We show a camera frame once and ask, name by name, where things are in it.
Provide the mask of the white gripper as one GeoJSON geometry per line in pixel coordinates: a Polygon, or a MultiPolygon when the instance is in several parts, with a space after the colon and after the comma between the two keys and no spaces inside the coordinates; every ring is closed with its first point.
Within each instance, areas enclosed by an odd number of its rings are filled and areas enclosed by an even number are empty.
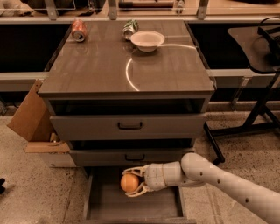
{"type": "Polygon", "coordinates": [[[131,198],[139,197],[151,191],[159,191],[166,188],[164,170],[162,164],[147,164],[125,169],[122,175],[133,174],[138,177],[144,176],[144,182],[133,192],[126,192],[125,195],[131,198]]]}

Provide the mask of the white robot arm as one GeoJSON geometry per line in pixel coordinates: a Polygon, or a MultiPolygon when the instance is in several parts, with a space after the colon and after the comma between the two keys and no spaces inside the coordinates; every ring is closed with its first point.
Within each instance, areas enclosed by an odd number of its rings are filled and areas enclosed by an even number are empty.
{"type": "Polygon", "coordinates": [[[217,187],[268,224],[280,224],[280,193],[223,171],[194,152],[176,162],[128,168],[121,178],[121,188],[129,197],[204,183],[217,187]]]}

